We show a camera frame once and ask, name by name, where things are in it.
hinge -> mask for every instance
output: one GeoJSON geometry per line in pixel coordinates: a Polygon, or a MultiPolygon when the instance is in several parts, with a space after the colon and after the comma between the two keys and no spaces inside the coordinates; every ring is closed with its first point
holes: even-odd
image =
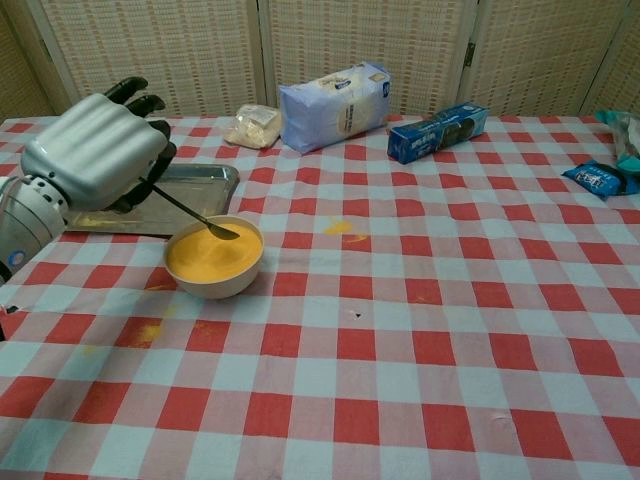
{"type": "Polygon", "coordinates": [[[476,51],[476,44],[469,42],[467,44],[467,53],[464,54],[464,66],[470,67],[473,62],[473,53],[476,51]]]}
{"type": "Polygon", "coordinates": [[[44,50],[44,53],[49,59],[49,61],[53,62],[53,58],[51,58],[51,52],[49,52],[49,47],[47,47],[47,44],[42,38],[40,39],[40,45],[42,46],[42,50],[44,50]]]}

blue packet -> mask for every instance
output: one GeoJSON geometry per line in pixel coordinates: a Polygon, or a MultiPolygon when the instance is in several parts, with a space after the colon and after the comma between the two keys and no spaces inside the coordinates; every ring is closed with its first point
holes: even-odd
{"type": "Polygon", "coordinates": [[[403,165],[414,162],[436,150],[480,135],[488,115],[487,108],[466,102],[442,110],[429,120],[393,127],[387,154],[403,165]]]}
{"type": "Polygon", "coordinates": [[[562,175],[603,200],[612,195],[631,195],[640,191],[640,185],[633,176],[593,159],[567,170],[562,175]]]}

orange liquid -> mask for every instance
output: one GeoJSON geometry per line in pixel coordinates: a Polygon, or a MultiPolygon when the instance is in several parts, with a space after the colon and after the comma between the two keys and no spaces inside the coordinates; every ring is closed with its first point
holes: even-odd
{"type": "Polygon", "coordinates": [[[251,267],[262,253],[260,237],[253,230],[229,223],[222,227],[238,235],[220,240],[202,229],[178,240],[167,255],[167,266],[175,275],[198,283],[227,280],[251,267]]]}

yellow stain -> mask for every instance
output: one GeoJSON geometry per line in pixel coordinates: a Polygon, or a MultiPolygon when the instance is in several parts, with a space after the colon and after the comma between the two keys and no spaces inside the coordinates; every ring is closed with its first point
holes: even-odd
{"type": "Polygon", "coordinates": [[[165,288],[169,288],[171,285],[156,285],[155,287],[149,287],[149,288],[145,288],[146,291],[152,291],[152,290],[163,290],[165,288]]]}
{"type": "Polygon", "coordinates": [[[331,225],[324,231],[327,235],[342,235],[343,233],[349,233],[353,230],[353,225],[346,220],[338,220],[336,218],[331,219],[331,225]]]}
{"type": "Polygon", "coordinates": [[[201,330],[201,335],[208,337],[208,338],[212,338],[213,337],[213,332],[211,331],[211,329],[204,323],[196,323],[194,328],[196,330],[201,330]]]}
{"type": "Polygon", "coordinates": [[[145,325],[140,330],[140,335],[138,336],[138,342],[143,343],[151,343],[153,342],[160,334],[162,333],[162,325],[145,325]]]}
{"type": "Polygon", "coordinates": [[[137,220],[100,220],[97,218],[81,217],[76,220],[79,227],[106,227],[109,225],[120,225],[122,223],[136,223],[137,220]]]}
{"type": "Polygon", "coordinates": [[[169,305],[164,313],[162,314],[163,317],[174,317],[176,315],[176,313],[178,313],[178,309],[180,308],[181,305],[169,305]]]}
{"type": "Polygon", "coordinates": [[[358,243],[369,238],[369,235],[355,235],[353,238],[345,239],[344,243],[358,243]]]}
{"type": "Polygon", "coordinates": [[[88,357],[96,353],[97,348],[94,345],[87,345],[82,349],[82,355],[88,357]]]}

metal baking tray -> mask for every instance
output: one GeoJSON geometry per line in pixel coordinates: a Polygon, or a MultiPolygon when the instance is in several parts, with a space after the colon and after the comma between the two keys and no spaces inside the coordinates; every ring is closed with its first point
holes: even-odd
{"type": "MultiPolygon", "coordinates": [[[[157,185],[205,217],[227,213],[238,185],[238,171],[228,165],[169,165],[157,185]]],[[[173,235],[196,220],[156,193],[127,214],[71,214],[68,231],[173,235]]]]}

